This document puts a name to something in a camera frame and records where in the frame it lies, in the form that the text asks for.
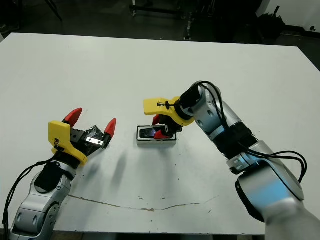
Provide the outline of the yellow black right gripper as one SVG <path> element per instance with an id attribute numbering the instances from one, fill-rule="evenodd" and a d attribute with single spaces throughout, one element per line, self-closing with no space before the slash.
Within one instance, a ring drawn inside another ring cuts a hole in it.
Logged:
<path id="1" fill-rule="evenodd" d="M 182 131 L 182 127 L 194 122 L 192 116 L 182 111 L 179 96 L 172 99 L 163 97 L 145 99 L 143 101 L 143 109 L 146 116 L 154 115 L 153 125 L 162 125 L 160 130 L 153 136 L 155 140 L 173 137 L 174 134 Z"/>

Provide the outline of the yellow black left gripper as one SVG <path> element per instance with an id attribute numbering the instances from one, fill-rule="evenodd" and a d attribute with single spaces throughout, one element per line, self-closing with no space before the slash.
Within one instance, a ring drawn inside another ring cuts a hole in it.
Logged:
<path id="1" fill-rule="evenodd" d="M 48 141 L 52 145 L 52 152 L 61 152 L 75 158 L 80 166 L 88 161 L 88 156 L 93 148 L 107 148 L 112 140 L 117 119 L 113 118 L 104 130 L 100 139 L 89 136 L 89 131 L 74 129 L 83 109 L 81 107 L 71 111 L 63 120 L 48 123 Z"/>

